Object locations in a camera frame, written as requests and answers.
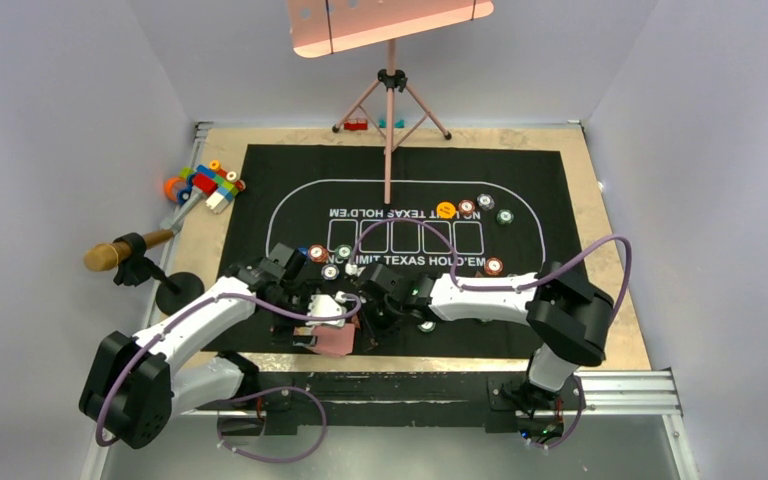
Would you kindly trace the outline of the playing card deck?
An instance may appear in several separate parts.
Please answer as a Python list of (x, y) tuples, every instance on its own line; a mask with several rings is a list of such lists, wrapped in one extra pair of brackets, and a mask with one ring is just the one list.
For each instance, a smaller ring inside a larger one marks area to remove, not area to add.
[(351, 320), (342, 326), (320, 323), (296, 327), (294, 344), (318, 355), (343, 357), (353, 352), (357, 329), (357, 324)]

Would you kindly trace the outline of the single red poker chip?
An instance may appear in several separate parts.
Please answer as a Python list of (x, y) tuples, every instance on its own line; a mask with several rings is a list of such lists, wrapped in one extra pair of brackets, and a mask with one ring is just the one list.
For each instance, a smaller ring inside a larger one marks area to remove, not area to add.
[(327, 263), (329, 260), (329, 251), (326, 247), (316, 244), (308, 249), (308, 256), (315, 263)]

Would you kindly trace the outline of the single green poker chip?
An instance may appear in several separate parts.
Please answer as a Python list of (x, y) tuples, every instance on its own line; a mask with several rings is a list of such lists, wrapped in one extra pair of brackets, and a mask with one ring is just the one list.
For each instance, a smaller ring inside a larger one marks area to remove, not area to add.
[(334, 250), (334, 255), (337, 259), (342, 261), (348, 261), (352, 257), (353, 247), (348, 244), (341, 244)]

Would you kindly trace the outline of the yellow big blind button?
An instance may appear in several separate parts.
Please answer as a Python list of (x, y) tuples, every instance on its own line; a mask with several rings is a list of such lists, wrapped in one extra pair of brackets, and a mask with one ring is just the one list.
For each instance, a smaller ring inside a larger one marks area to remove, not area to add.
[(435, 213), (441, 219), (450, 220), (458, 214), (458, 208), (451, 202), (443, 201), (436, 205)]

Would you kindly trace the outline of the green poker chip stack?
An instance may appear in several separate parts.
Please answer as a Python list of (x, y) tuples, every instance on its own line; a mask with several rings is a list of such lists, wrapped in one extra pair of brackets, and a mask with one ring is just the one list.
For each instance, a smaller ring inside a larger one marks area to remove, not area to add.
[(436, 323), (432, 321), (423, 322), (418, 325), (418, 329), (424, 333), (430, 333), (436, 328)]

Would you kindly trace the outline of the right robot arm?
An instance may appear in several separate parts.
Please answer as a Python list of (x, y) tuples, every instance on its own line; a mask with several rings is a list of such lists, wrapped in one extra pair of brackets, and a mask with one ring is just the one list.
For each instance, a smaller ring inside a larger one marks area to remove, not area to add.
[(364, 267), (349, 263), (345, 272), (366, 312), (386, 326), (482, 320), (531, 328), (542, 343), (529, 359), (521, 392), (536, 407), (556, 399), (578, 368), (599, 366), (606, 358), (615, 302), (558, 262), (538, 273), (508, 277), (409, 277), (380, 262)]

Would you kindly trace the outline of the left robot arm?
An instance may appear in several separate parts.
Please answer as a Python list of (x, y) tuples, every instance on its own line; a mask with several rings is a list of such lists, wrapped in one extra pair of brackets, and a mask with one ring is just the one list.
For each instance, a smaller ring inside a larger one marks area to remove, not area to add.
[(105, 337), (79, 399), (80, 411), (95, 422), (96, 443), (143, 448), (183, 413), (213, 403), (244, 409), (275, 393), (262, 389), (259, 367), (238, 353), (220, 352), (200, 367), (186, 364), (258, 312), (301, 327), (333, 327), (357, 314), (358, 295), (321, 294), (297, 282), (306, 261), (279, 244), (266, 257), (232, 265), (162, 322), (133, 335), (115, 331)]

